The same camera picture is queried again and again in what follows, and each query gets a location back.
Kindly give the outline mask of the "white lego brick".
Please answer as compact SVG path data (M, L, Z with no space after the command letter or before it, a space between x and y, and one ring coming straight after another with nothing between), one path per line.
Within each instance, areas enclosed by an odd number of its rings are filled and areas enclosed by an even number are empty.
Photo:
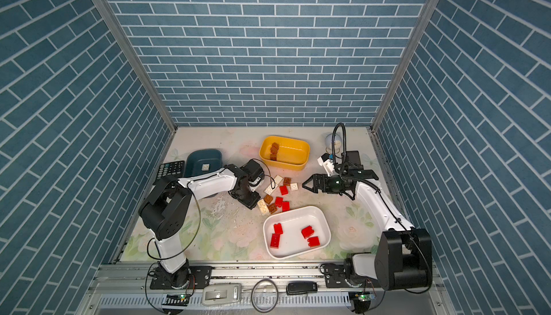
M273 179L270 179L268 181L268 186L265 189L265 194L271 195L279 187L282 181L283 177L281 177L280 175L276 175Z

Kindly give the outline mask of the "red lego brick lowest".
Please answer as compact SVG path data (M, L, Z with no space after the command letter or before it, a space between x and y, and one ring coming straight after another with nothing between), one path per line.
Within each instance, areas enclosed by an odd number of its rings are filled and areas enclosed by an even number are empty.
M282 211L283 211L283 212L286 212L286 211L289 211L289 210L291 210L290 202L283 201L283 203L282 203Z

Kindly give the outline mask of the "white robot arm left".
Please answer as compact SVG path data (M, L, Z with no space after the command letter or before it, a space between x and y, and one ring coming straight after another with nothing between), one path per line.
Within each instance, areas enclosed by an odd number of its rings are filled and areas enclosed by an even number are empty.
M139 208L143 224L152 232L161 269L174 276L189 267L189 260L179 238L190 203L198 204L205 197L228 193L249 210L257 206L261 196L253 186L261 184L268 175L268 167L259 160L249 160L238 167L224 167L197 177L168 175L156 181Z

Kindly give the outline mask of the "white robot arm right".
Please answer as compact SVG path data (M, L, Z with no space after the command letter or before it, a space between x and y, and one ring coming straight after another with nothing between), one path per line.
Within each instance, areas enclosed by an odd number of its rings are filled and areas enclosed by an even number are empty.
M302 187L312 193L346 195L365 206L381 230L377 253L352 253L344 260L351 285L376 281L385 291L421 294L433 284L432 241L424 228L407 220L389 197L368 179L313 174Z

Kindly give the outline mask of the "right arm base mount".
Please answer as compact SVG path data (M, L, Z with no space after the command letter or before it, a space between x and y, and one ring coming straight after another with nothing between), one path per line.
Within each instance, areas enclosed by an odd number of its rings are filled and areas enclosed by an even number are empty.
M325 286L328 289L380 288L380 284L376 279L371 279L364 276L348 276L343 265L335 263L322 263L319 265L318 269L322 274Z

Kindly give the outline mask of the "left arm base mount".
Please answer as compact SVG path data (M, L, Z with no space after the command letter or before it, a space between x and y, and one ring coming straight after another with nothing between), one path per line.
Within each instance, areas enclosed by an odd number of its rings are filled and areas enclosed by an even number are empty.
M183 266L175 273L168 273L158 264L150 270L152 290L204 289L209 286L212 266Z

